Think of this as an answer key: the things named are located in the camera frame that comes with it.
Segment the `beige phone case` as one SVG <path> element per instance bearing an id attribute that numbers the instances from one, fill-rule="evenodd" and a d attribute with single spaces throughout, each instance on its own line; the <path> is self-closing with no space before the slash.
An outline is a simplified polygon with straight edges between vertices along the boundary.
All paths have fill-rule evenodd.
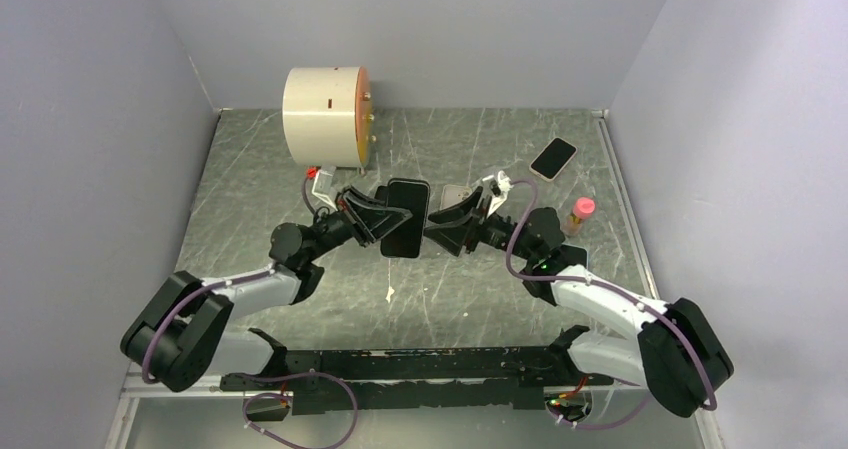
<path id="1" fill-rule="evenodd" d="M 439 209 L 444 210 L 463 202 L 472 192 L 468 186 L 446 184 L 442 189 Z"/>

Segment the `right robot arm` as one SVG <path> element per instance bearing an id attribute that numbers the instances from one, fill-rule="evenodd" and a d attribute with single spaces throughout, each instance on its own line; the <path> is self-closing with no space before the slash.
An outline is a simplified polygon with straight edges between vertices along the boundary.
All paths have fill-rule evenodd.
<path id="1" fill-rule="evenodd" d="M 564 330 L 549 346 L 553 377 L 572 384 L 608 376 L 646 389 L 667 411 L 689 417 L 717 407 L 716 391 L 734 366 L 701 308 L 691 300 L 649 298 L 593 274 L 587 256 L 565 242 L 555 209 L 529 208 L 514 221 L 493 210 L 476 189 L 465 200 L 428 215 L 424 235 L 459 256 L 485 244 L 519 258 L 510 274 L 553 307 L 578 311 L 610 329 Z"/>

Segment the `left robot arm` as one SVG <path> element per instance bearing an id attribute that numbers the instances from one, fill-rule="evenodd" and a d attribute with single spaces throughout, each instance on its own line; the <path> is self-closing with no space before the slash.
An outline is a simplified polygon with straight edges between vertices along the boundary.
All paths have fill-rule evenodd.
<path id="1" fill-rule="evenodd" d="M 212 278 L 171 274 L 126 330 L 120 350 L 140 365 L 145 383 L 173 392 L 216 373 L 275 388 L 290 373 L 286 347 L 257 328 L 231 332 L 229 323 L 305 301 L 325 273 L 318 258 L 349 240 L 367 247 L 412 217 L 408 209 L 346 187 L 334 209 L 315 215 L 311 225 L 278 225 L 270 236 L 270 261 L 260 269 Z"/>

